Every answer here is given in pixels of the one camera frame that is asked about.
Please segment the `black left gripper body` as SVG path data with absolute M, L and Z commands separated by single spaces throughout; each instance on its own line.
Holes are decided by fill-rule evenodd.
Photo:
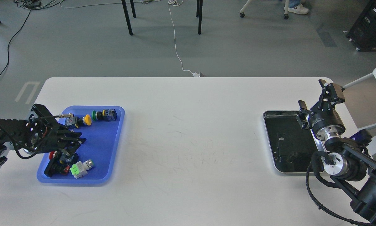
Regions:
M 58 141 L 63 140 L 63 130 L 68 130 L 67 127 L 62 126 L 58 129 L 48 130 L 45 137 L 41 138 L 35 150 L 36 153 L 50 153 L 58 150 Z

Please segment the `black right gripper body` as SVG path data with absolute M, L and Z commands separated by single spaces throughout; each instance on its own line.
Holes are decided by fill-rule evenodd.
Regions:
M 329 137 L 340 137 L 346 131 L 334 107 L 310 111 L 308 121 L 314 137 L 318 140 L 328 140 Z

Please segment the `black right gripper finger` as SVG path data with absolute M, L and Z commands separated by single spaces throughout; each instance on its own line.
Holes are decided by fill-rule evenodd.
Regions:
M 345 102 L 344 88 L 336 83 L 318 80 L 322 92 L 318 100 L 318 112 L 335 111 L 335 106 Z
M 303 130 L 310 130 L 310 122 L 308 121 L 308 116 L 312 116 L 314 112 L 307 109 L 306 103 L 303 100 L 298 100 L 299 112 L 296 116 L 297 122 Z

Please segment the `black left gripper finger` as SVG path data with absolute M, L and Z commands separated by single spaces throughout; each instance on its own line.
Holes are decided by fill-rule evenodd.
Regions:
M 63 140 L 77 140 L 81 137 L 82 132 L 75 132 L 73 130 L 63 130 L 62 131 L 62 139 Z
M 58 141 L 58 151 L 62 152 L 66 156 L 72 156 L 85 142 L 86 140 L 60 140 Z

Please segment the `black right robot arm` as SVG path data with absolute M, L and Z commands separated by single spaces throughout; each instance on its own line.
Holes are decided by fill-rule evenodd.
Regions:
M 376 161 L 369 155 L 367 146 L 372 137 L 367 130 L 342 138 L 345 126 L 335 110 L 337 104 L 345 102 L 344 88 L 336 83 L 318 80 L 322 88 L 319 100 L 311 109 L 299 100 L 296 117 L 304 130 L 324 142 L 324 151 L 315 151 L 311 156 L 305 176 L 307 192 L 319 209 L 330 216 L 358 226 L 376 226 Z M 350 197 L 350 207 L 368 222 L 345 218 L 321 204 L 311 192 L 309 174 L 325 186 L 341 189 Z

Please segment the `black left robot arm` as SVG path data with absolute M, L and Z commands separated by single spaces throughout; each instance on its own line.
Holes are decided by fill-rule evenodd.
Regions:
M 19 153 L 23 148 L 31 152 L 31 156 L 38 153 L 50 153 L 56 151 L 66 156 L 72 156 L 76 150 L 86 141 L 81 138 L 81 132 L 74 132 L 68 126 L 60 124 L 50 113 L 46 106 L 33 104 L 32 110 L 36 117 L 30 115 L 27 120 L 5 120 L 0 118 L 0 166 L 7 158 L 3 152 L 7 150 L 4 145 L 12 142 L 17 155 L 26 159 Z

